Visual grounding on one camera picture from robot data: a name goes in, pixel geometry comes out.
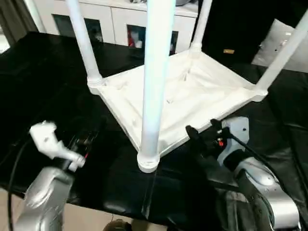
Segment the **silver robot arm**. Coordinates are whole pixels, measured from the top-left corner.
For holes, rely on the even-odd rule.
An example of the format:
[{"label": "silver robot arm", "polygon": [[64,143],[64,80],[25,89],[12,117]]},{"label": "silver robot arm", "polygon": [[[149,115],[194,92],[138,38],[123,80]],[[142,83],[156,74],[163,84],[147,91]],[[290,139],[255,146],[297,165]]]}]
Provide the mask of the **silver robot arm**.
[{"label": "silver robot arm", "polygon": [[207,149],[196,129],[188,126],[191,140],[202,143],[207,153],[217,158],[221,166],[228,168],[234,175],[240,191],[251,205],[258,230],[278,229],[300,230],[299,212],[292,198],[282,190],[275,174],[253,155],[245,152],[249,141],[249,120],[235,117],[222,121],[211,121],[217,129],[214,151]]},{"label": "silver robot arm", "polygon": [[74,178],[63,170],[46,167],[28,188],[17,231],[61,231],[63,210]]},{"label": "silver robot arm", "polygon": [[28,188],[25,207],[16,223],[17,231],[61,231],[63,230],[63,210],[74,182],[74,177],[65,170],[75,171],[83,167],[85,158],[68,150],[56,139],[53,123],[36,124],[30,134],[37,149],[53,159],[66,161],[63,169],[44,168]]}]

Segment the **white cabinet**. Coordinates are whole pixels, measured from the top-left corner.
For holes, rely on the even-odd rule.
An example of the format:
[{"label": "white cabinet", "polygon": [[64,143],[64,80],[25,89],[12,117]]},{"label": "white cabinet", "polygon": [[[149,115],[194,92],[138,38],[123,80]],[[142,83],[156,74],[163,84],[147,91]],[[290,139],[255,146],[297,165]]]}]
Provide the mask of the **white cabinet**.
[{"label": "white cabinet", "polygon": [[[47,33],[75,36],[65,1],[35,0],[35,3]],[[115,43],[111,8],[85,3],[80,3],[80,7],[90,38]]]},{"label": "white cabinet", "polygon": [[[34,1],[47,33],[75,36],[64,0]],[[79,0],[79,4],[90,39],[137,48],[145,45],[145,3],[134,4],[129,0]],[[197,4],[192,3],[176,7],[170,51],[178,53],[189,48],[197,11]]]},{"label": "white cabinet", "polygon": [[[138,48],[144,46],[147,12],[121,8],[111,10],[116,44]],[[189,48],[195,21],[192,17],[174,16],[170,51],[178,53]]]}]

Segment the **table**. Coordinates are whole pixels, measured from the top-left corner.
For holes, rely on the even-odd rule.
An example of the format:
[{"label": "table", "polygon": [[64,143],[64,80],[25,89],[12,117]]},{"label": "table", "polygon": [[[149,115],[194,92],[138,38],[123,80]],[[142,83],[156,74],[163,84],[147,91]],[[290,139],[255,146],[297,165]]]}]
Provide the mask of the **table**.
[{"label": "table", "polygon": [[[143,64],[136,51],[93,43],[103,77]],[[256,82],[264,69],[250,64],[232,69]],[[250,120],[249,145],[264,155],[287,186],[308,224],[307,195],[294,159],[308,173],[308,75],[282,71],[261,103],[249,103],[232,116]],[[215,161],[194,158],[190,142],[161,159],[155,173],[139,171],[136,150],[103,101],[91,95],[73,38],[30,33],[0,56],[2,152],[0,186],[7,187],[14,159],[29,139],[31,125],[54,121],[68,143],[89,123],[101,121],[85,166],[76,172],[69,203],[183,230],[225,227],[218,216],[216,189],[237,191],[231,174]],[[211,129],[202,133],[204,138]],[[14,192],[23,195],[51,161],[30,142],[16,173]]]}]

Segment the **floor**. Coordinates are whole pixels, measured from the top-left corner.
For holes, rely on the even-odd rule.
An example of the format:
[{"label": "floor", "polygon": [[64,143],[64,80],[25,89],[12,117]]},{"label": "floor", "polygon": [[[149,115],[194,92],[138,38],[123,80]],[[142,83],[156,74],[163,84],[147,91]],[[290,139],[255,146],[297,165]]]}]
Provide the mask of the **floor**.
[{"label": "floor", "polygon": [[[8,231],[6,205],[7,192],[0,189],[0,231]],[[23,207],[24,201],[17,196],[13,196],[14,221],[17,221]],[[165,226],[67,204],[64,209],[64,231],[102,231],[110,221],[117,219],[131,223],[133,231],[167,230]]]}]

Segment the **black tablecloth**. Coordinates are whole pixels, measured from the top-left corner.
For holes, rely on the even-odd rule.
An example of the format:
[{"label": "black tablecloth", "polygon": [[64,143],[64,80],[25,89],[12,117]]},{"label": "black tablecloth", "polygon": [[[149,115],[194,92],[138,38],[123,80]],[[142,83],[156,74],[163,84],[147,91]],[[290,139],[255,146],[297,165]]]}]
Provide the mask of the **black tablecloth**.
[{"label": "black tablecloth", "polygon": [[[143,63],[128,47],[94,43],[93,48],[103,77]],[[254,83],[264,71],[254,65],[232,68]],[[305,185],[294,159],[307,174],[307,99],[308,75],[282,71],[265,100],[249,103],[232,115],[249,118],[249,145],[280,175],[306,224]],[[215,161],[193,158],[190,142],[163,157],[155,173],[140,172],[136,150],[100,97],[89,92],[73,38],[30,33],[2,54],[0,106],[2,187],[8,184],[18,150],[30,139],[30,126],[51,120],[64,143],[87,124],[101,121],[86,164],[76,172],[70,203],[186,230],[206,230],[220,225],[216,213],[219,195],[214,187],[237,190],[226,169]],[[211,129],[202,133],[205,138],[210,134]],[[50,163],[30,142],[16,173],[15,193],[24,193],[42,167]]]}]

